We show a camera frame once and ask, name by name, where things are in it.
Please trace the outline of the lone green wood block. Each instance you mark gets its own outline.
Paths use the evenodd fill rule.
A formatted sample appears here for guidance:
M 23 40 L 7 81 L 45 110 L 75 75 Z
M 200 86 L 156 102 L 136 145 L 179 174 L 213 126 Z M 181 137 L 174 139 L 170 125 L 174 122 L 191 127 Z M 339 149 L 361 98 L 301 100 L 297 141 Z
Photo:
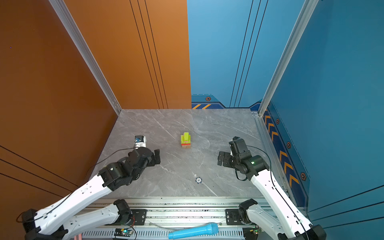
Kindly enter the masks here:
M 189 137 L 189 133 L 188 132 L 185 132 L 184 133 L 184 141 L 186 142 L 186 143 L 188 143 L 188 137 Z

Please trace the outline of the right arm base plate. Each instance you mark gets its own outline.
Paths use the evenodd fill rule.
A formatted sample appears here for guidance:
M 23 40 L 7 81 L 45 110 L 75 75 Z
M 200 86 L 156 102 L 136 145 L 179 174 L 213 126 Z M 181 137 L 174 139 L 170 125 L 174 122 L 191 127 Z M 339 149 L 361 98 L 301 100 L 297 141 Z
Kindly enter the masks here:
M 242 220 L 238 209 L 225 209 L 225 215 L 226 215 L 226 224 L 228 226 L 249 225 Z

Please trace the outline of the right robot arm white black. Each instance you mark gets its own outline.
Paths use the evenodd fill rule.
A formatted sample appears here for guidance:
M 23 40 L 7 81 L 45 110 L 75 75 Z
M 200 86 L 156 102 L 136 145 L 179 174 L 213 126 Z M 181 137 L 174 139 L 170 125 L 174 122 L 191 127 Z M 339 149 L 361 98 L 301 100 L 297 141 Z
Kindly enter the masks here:
M 245 175 L 275 213 L 272 216 L 256 200 L 249 199 L 239 205 L 241 222 L 259 226 L 274 240 L 326 239 L 325 230 L 320 225 L 313 225 L 283 191 L 272 173 L 271 164 L 260 155 L 252 156 L 245 140 L 240 137 L 234 137 L 229 145 L 230 152 L 219 152 L 218 165 Z

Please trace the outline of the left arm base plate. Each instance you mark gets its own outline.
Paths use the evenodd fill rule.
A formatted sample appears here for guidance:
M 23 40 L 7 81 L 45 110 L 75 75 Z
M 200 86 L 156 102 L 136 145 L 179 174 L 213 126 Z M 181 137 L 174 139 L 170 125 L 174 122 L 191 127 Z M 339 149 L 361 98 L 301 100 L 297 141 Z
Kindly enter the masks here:
M 147 218 L 146 209 L 133 209 L 131 210 L 132 215 L 130 221 L 128 222 L 129 226 L 144 226 Z

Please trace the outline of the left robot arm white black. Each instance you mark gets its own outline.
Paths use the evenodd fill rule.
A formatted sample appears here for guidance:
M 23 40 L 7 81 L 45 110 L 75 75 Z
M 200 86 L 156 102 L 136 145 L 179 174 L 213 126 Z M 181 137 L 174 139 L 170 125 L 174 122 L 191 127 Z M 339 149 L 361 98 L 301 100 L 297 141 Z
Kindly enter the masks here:
M 26 240 L 69 240 L 103 225 L 125 225 L 133 221 L 133 213 L 125 200 L 116 200 L 100 210 L 80 214 L 94 201 L 139 179 L 147 167 L 161 163 L 160 150 L 139 147 L 117 162 L 102 168 L 83 186 L 40 209 L 21 214 Z

